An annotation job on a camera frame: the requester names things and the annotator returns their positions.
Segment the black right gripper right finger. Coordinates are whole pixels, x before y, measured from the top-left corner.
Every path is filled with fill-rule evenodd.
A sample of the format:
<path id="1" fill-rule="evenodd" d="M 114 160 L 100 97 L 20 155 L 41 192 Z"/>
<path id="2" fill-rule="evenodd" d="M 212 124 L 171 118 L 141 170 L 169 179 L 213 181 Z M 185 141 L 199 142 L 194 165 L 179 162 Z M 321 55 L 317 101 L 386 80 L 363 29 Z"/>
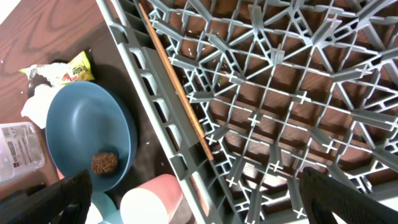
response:
<path id="1" fill-rule="evenodd" d="M 303 169 L 299 192 L 310 223 L 397 223 L 397 212 L 311 167 Z"/>

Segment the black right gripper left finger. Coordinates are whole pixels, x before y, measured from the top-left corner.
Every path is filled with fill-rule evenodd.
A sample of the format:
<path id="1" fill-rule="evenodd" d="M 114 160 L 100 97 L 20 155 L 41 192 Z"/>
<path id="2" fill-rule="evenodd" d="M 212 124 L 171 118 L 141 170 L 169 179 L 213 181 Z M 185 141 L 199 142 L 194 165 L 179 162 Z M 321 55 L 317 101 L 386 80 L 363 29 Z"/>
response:
<path id="1" fill-rule="evenodd" d="M 92 193 L 90 173 L 81 170 L 33 194 L 8 196 L 1 201 L 1 223 L 84 223 Z"/>

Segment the brown shiitake mushroom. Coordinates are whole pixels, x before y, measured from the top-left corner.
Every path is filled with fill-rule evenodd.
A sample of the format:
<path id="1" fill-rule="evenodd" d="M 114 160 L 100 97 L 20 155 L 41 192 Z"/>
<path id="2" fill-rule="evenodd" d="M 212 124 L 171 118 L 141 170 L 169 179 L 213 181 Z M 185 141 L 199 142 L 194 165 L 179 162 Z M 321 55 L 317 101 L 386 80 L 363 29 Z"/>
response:
<path id="1" fill-rule="evenodd" d="M 91 160 L 91 170 L 97 175 L 114 172 L 118 168 L 118 157 L 113 152 L 100 152 Z"/>

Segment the dark blue plate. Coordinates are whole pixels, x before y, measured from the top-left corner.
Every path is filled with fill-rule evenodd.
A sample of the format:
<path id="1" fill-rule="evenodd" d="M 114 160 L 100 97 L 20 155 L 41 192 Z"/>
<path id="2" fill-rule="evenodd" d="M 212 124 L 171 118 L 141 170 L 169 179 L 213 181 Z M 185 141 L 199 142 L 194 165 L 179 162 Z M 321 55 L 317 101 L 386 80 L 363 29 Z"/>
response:
<path id="1" fill-rule="evenodd" d="M 81 170 L 90 173 L 93 190 L 105 192 L 117 186 L 134 161 L 137 128 L 123 101 L 93 82 L 78 81 L 61 88 L 47 113 L 45 137 L 50 156 L 64 177 Z M 94 155 L 112 152 L 116 170 L 95 174 Z"/>

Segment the pink cup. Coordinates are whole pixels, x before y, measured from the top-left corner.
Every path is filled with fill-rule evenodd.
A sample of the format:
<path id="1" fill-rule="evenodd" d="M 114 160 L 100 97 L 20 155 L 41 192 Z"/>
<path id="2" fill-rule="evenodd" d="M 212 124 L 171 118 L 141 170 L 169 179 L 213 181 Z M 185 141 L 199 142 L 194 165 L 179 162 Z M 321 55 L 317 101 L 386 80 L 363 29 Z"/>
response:
<path id="1" fill-rule="evenodd" d="M 162 174 L 127 191 L 120 204 L 123 223 L 193 223 L 177 178 Z"/>

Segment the foil snack wrapper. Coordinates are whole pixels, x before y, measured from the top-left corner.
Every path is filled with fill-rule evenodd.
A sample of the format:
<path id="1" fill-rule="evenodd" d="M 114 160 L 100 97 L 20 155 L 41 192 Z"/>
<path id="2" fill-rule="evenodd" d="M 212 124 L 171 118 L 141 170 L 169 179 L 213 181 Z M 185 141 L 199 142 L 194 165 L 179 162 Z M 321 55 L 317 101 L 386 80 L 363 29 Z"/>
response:
<path id="1" fill-rule="evenodd" d="M 68 63 L 55 62 L 51 64 L 31 65 L 19 70 L 29 80 L 36 75 L 43 76 L 52 87 L 65 86 L 76 81 L 92 81 L 94 75 L 87 54 L 82 51 Z"/>

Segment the white tissue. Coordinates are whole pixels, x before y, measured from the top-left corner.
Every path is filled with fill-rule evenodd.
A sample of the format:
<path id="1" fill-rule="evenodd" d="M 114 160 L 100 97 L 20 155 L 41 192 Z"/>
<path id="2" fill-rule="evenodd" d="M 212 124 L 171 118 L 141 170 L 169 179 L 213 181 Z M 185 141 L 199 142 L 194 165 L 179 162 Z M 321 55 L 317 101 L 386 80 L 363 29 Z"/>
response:
<path id="1" fill-rule="evenodd" d="M 44 129 L 50 104 L 60 89 L 60 87 L 51 87 L 45 84 L 36 86 L 34 95 L 25 102 L 21 116 L 28 117 L 40 129 Z"/>

